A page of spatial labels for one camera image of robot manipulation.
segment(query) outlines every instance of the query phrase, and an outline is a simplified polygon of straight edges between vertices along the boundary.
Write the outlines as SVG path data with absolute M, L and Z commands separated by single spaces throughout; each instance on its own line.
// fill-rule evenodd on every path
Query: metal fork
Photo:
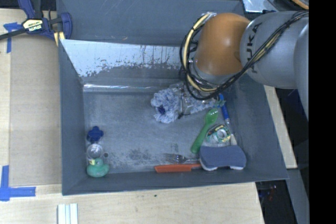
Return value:
M 187 158 L 181 154 L 165 153 L 166 161 L 173 164 L 182 164 L 186 162 L 198 162 L 199 158 Z

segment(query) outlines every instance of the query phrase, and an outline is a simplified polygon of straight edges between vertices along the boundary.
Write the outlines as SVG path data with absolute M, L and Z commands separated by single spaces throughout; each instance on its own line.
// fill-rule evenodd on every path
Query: gray cylinder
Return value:
M 268 13 L 257 17 L 246 28 L 240 42 L 240 60 L 244 66 L 256 50 L 294 11 Z M 297 89 L 294 50 L 300 33 L 308 23 L 304 17 L 293 23 L 270 50 L 247 73 L 255 81 L 281 89 Z
M 305 111 L 307 120 L 308 111 L 308 84 L 309 84 L 309 26 L 307 25 L 301 32 L 294 50 L 294 71 L 297 89 L 301 99 L 302 107 Z

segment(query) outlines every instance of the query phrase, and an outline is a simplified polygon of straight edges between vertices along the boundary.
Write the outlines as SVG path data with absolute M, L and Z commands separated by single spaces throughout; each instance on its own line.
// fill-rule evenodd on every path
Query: orange object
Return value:
M 157 173 L 176 173 L 176 172 L 191 172 L 193 168 L 201 168 L 200 163 L 191 164 L 164 164 L 154 166 Z
M 195 54 L 200 71 L 213 76 L 239 72 L 243 68 L 240 40 L 249 23 L 245 17 L 233 13 L 221 13 L 207 21 Z

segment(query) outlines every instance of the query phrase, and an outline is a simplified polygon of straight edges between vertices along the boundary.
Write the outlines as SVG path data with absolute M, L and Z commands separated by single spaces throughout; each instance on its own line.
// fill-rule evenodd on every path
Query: gray bin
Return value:
M 59 45 L 63 195 L 288 178 L 264 86 L 248 76 L 223 93 L 247 157 L 243 170 L 157 174 L 153 168 L 164 162 L 162 153 L 191 154 L 206 113 L 157 122 L 153 94 L 178 81 L 178 50 L 200 15 L 242 15 L 240 2 L 57 0 L 57 12 L 69 12 L 74 24 L 71 39 Z M 111 167 L 102 178 L 86 174 L 86 135 L 95 125 L 104 131 Z

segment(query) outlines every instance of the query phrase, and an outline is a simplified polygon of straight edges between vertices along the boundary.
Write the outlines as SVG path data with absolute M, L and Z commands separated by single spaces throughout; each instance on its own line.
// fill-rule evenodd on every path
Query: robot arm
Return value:
M 218 95 L 247 73 L 281 89 L 298 89 L 308 118 L 308 11 L 267 13 L 252 22 L 236 14 L 202 16 L 187 35 L 181 62 L 199 100 Z M 200 31 L 194 53 L 190 40 Z

